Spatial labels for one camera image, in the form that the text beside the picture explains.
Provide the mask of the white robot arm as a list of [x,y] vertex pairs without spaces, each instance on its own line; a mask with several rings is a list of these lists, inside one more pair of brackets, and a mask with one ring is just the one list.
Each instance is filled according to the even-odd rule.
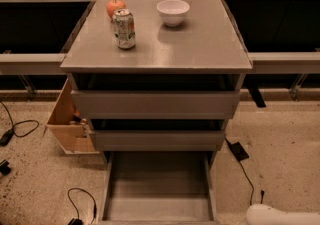
[[286,212],[264,204],[254,204],[246,212],[249,225],[320,225],[319,212]]

